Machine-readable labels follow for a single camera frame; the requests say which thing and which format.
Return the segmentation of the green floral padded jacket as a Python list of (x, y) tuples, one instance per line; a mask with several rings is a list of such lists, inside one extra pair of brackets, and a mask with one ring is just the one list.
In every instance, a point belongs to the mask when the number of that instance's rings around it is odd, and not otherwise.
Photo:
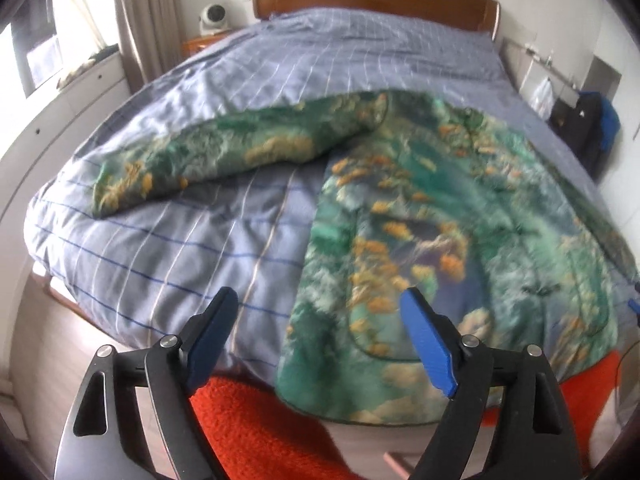
[(493, 347), (538, 344), (557, 378), (616, 346), (634, 256), (530, 145), (428, 93), (357, 92), (222, 116), (100, 156), (92, 211), (108, 217), (274, 162), (329, 159), (284, 336), (276, 390), (334, 422), (439, 419), (401, 293), (419, 289)]

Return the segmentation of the red and white fleece garment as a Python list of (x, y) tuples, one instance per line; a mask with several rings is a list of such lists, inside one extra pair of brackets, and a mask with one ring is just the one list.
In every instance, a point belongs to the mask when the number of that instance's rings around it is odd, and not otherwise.
[[(616, 438), (619, 365), (620, 352), (612, 351), (561, 385), (585, 472)], [(430, 426), (325, 425), (290, 410), (262, 385), (226, 376), (210, 378), (190, 402), (232, 479), (393, 479), (384, 454), (420, 455), (433, 434)]]

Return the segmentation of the blue checked duvet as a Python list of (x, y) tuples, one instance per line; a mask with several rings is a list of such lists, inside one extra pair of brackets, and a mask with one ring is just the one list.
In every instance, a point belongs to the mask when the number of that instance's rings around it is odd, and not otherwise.
[(504, 122), (608, 219), (584, 168), (511, 87), (487, 34), (311, 9), (236, 32), (115, 110), (30, 201), (29, 255), (101, 330), (135, 349), (179, 333), (232, 288), (239, 312), (215, 367), (275, 387), (328, 156), (198, 182), (103, 218), (92, 211), (99, 158), (247, 110), (388, 90)]

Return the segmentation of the black and blue backpack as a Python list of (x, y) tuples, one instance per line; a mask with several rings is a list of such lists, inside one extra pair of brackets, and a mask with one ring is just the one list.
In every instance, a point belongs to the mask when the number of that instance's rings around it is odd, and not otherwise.
[(574, 105), (557, 99), (549, 125), (591, 179), (599, 181), (620, 132), (620, 116), (611, 101), (594, 91), (579, 92)]

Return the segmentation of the white drawer cabinet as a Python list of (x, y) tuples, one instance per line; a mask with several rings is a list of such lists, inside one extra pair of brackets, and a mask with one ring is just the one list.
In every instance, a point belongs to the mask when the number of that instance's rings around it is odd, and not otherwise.
[(34, 93), (13, 142), (1, 151), (1, 255), (26, 255), (23, 221), (29, 200), (78, 146), (130, 96), (122, 58), (113, 53), (65, 88), (53, 81)]

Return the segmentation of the white plastic bag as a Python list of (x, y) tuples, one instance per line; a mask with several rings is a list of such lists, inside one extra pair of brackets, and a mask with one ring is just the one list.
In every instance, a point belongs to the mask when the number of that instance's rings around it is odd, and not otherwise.
[(545, 122), (551, 117), (555, 102), (552, 81), (549, 77), (541, 81), (528, 100), (532, 110)]

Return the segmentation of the wooden bedside table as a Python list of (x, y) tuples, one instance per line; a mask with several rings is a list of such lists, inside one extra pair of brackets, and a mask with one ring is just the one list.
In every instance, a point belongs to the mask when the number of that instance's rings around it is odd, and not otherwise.
[(217, 32), (213, 35), (206, 35), (201, 37), (196, 37), (193, 39), (186, 40), (181, 45), (181, 54), (182, 57), (186, 60), (187, 58), (192, 58), (193, 55), (197, 55), (202, 52), (206, 48), (210, 47), (212, 44), (216, 44), (217, 42), (226, 39), (230, 35), (233, 34), (233, 30), (224, 30), (223, 32)]

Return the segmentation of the white round fan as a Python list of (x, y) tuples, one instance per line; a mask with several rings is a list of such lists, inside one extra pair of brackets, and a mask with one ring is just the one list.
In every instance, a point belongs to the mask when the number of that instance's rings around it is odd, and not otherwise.
[(228, 12), (220, 3), (209, 4), (198, 16), (198, 27), (203, 37), (214, 36), (230, 29)]

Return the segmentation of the beige curtain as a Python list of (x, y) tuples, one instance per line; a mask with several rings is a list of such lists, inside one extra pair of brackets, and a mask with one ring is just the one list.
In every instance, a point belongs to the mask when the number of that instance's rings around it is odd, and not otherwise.
[(132, 92), (182, 60), (179, 0), (115, 0), (119, 51)]

